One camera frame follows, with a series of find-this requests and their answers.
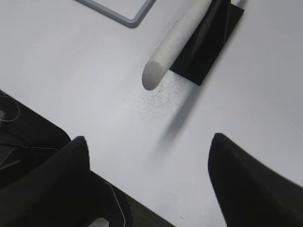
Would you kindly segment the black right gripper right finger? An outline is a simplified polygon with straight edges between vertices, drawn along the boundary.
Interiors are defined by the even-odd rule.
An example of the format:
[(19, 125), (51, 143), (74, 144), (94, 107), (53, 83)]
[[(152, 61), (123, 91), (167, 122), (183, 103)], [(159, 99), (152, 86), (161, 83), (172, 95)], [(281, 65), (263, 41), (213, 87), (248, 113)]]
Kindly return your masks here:
[(212, 139), (208, 173), (229, 227), (301, 227), (303, 188), (222, 133)]

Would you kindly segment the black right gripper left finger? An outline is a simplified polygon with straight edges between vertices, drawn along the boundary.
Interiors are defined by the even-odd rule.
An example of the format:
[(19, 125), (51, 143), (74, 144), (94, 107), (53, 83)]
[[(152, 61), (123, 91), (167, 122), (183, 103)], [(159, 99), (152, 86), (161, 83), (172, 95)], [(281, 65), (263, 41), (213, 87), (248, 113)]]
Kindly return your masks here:
[(83, 136), (40, 165), (0, 169), (0, 224), (3, 227), (85, 227), (105, 216), (107, 197), (90, 170)]

